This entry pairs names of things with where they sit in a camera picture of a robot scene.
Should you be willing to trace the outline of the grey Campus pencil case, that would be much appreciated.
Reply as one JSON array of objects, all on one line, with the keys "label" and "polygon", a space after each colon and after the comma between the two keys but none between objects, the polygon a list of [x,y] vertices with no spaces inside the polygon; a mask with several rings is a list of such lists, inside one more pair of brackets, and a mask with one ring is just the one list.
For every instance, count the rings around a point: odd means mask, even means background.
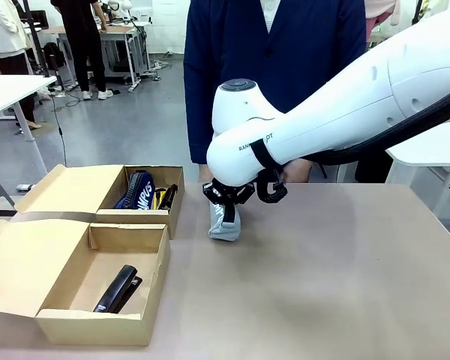
[{"label": "grey Campus pencil case", "polygon": [[235,242],[239,239],[242,229],[239,210],[235,209],[235,217],[231,222],[224,220],[225,208],[222,205],[209,203],[210,229],[208,236],[214,240]]}]

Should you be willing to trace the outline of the person in navy coat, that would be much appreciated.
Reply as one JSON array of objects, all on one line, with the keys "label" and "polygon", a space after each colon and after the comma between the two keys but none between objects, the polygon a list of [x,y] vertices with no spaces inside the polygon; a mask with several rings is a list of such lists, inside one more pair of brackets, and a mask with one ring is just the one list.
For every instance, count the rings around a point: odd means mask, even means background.
[{"label": "person in navy coat", "polygon": [[191,161],[206,164],[221,83],[253,80],[285,113],[361,56],[365,44],[365,0],[190,0],[183,68]]}]

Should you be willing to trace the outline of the black stapler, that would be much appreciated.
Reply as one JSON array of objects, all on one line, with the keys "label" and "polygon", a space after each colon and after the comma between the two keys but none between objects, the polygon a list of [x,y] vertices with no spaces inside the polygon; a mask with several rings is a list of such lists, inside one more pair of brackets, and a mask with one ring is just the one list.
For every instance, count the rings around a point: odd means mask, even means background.
[{"label": "black stapler", "polygon": [[118,314],[142,282],[135,267],[124,265],[94,307],[94,312]]}]

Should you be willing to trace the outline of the person's left hand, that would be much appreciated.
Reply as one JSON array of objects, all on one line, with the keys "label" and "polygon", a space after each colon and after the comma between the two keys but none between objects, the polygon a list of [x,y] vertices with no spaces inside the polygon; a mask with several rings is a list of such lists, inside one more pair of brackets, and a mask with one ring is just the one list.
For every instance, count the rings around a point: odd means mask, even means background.
[{"label": "person's left hand", "polygon": [[286,183],[308,183],[313,163],[302,158],[290,161],[283,168],[283,180]]}]

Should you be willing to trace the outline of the black tripod pole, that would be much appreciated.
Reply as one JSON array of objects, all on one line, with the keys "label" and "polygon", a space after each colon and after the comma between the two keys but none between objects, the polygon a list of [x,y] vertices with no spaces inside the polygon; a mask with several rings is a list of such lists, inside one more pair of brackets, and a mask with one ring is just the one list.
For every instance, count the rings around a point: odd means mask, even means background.
[{"label": "black tripod pole", "polygon": [[28,28],[31,31],[31,37],[32,37],[33,45],[34,45],[34,50],[37,54],[37,60],[39,62],[39,65],[40,65],[43,75],[45,77],[50,77],[50,72],[47,67],[46,59],[45,59],[44,54],[41,49],[40,41],[38,39],[38,34],[35,30],[35,23],[34,23],[34,20],[32,17],[32,13],[29,8],[29,2],[28,2],[28,0],[22,0],[22,2],[23,2],[23,8],[25,11],[27,23],[28,23]]}]

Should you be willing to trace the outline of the person in black clothes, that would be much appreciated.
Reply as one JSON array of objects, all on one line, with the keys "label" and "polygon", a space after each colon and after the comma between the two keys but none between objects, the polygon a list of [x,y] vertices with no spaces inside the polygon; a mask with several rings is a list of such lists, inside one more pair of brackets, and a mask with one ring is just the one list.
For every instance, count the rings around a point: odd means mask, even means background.
[{"label": "person in black clothes", "polygon": [[94,75],[97,98],[111,98],[113,92],[106,86],[101,48],[101,33],[107,30],[107,24],[99,0],[50,0],[50,4],[61,14],[82,98],[92,98],[88,65]]}]

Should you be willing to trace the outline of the white table with leg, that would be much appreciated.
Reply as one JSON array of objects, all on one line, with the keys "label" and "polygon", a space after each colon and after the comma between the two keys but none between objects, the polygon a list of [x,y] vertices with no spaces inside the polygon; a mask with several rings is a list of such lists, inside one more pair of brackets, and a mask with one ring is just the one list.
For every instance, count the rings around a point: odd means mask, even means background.
[{"label": "white table with leg", "polygon": [[13,108],[41,178],[48,173],[48,170],[35,142],[35,138],[29,129],[26,117],[20,106],[20,100],[32,95],[43,87],[47,87],[56,80],[57,78],[55,76],[0,75],[0,112],[9,107]]}]

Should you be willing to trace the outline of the black marker pen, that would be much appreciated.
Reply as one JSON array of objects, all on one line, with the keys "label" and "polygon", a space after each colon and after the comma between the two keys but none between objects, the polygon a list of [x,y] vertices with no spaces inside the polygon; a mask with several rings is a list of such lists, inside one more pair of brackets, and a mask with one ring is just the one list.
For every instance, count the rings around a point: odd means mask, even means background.
[{"label": "black marker pen", "polygon": [[170,187],[166,189],[163,197],[160,200],[160,204],[158,206],[159,210],[167,210],[171,209],[173,204],[174,197],[178,191],[178,186],[176,184],[172,184]]}]

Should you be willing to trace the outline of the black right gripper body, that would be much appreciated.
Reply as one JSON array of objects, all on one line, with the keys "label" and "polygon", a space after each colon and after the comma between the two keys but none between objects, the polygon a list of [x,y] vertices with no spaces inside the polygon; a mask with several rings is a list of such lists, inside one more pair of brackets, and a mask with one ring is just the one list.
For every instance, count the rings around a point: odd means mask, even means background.
[{"label": "black right gripper body", "polygon": [[220,183],[216,178],[212,181],[215,188],[221,193],[221,205],[227,203],[245,204],[251,196],[255,193],[255,187],[253,183],[247,183],[240,187],[230,187]]}]

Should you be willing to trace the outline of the deep brown cardboard box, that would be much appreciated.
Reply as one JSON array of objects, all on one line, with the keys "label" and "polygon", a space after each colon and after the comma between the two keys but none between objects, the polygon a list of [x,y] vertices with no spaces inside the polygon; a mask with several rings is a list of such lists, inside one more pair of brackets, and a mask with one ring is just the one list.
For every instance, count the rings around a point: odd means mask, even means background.
[{"label": "deep brown cardboard box", "polygon": [[[58,345],[149,345],[170,260],[163,224],[0,220],[0,313]],[[142,278],[119,313],[94,308],[123,266]]]}]

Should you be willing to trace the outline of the navy blue pencil case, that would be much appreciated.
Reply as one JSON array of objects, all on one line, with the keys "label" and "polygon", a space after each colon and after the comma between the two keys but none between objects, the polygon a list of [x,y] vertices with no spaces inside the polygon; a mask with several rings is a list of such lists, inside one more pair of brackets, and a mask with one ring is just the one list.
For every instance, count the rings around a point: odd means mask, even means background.
[{"label": "navy blue pencil case", "polygon": [[155,195],[152,175],[143,170],[130,175],[128,188],[114,209],[151,210]]}]

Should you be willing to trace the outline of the shallow brown cardboard box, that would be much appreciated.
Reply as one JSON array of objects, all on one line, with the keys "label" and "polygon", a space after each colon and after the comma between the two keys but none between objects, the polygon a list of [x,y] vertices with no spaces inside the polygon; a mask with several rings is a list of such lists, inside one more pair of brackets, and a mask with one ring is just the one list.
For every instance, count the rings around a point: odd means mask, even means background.
[{"label": "shallow brown cardboard box", "polygon": [[[165,209],[118,209],[117,203],[136,172],[147,172],[157,189],[177,191]],[[165,224],[176,233],[185,193],[183,168],[154,165],[55,166],[14,208],[21,215],[54,215],[99,224]]]}]

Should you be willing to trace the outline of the person in pink top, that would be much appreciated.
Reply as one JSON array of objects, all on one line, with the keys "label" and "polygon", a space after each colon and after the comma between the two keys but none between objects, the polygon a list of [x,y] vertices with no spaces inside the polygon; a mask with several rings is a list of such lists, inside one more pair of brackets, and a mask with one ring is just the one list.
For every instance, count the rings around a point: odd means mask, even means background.
[{"label": "person in pink top", "polygon": [[375,27],[390,18],[392,26],[400,22],[400,0],[364,0],[366,18],[366,39]]}]

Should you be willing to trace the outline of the grey framed workbench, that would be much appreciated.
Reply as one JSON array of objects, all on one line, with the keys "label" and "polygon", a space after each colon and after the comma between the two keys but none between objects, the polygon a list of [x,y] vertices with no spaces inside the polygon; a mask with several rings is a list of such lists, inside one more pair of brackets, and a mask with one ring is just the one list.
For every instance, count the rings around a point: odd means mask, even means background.
[{"label": "grey framed workbench", "polygon": [[147,22],[132,21],[116,23],[100,34],[105,77],[122,79],[129,92],[133,92],[144,78],[160,79],[149,57],[147,25]]}]

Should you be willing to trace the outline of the black backpack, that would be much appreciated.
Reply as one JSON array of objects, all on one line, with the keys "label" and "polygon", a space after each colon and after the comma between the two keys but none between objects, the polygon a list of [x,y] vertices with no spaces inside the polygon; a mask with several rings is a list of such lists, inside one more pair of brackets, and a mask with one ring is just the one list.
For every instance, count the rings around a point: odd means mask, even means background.
[{"label": "black backpack", "polygon": [[46,43],[43,47],[43,54],[49,69],[58,70],[65,65],[63,53],[56,43]]}]

